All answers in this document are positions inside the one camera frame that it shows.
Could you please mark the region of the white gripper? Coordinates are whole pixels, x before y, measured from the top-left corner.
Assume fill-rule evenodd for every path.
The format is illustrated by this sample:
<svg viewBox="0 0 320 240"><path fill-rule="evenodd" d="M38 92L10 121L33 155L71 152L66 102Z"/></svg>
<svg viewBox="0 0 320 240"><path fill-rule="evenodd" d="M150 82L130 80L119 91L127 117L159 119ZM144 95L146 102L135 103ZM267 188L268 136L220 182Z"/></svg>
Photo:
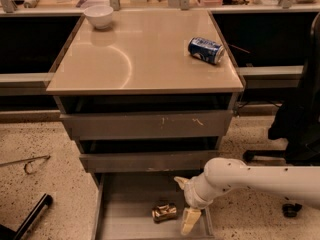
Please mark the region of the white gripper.
<svg viewBox="0 0 320 240"><path fill-rule="evenodd" d="M180 176L175 176L174 181L184 189L185 200L190 206L184 209L181 223L181 234L188 235L201 216L200 210L213 202L213 187L206 181L196 182Z"/></svg>

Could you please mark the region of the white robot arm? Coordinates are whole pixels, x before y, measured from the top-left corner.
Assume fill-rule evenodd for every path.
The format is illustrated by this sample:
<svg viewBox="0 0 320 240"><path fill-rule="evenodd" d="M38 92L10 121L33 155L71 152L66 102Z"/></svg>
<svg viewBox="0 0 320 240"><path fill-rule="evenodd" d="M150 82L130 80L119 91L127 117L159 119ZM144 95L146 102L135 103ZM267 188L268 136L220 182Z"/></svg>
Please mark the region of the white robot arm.
<svg viewBox="0 0 320 240"><path fill-rule="evenodd" d="M201 211L215 198L235 189L269 192L289 200L320 206L319 166L249 166L239 159L213 158L191 179L175 176L188 207L183 211L181 234L188 235Z"/></svg>

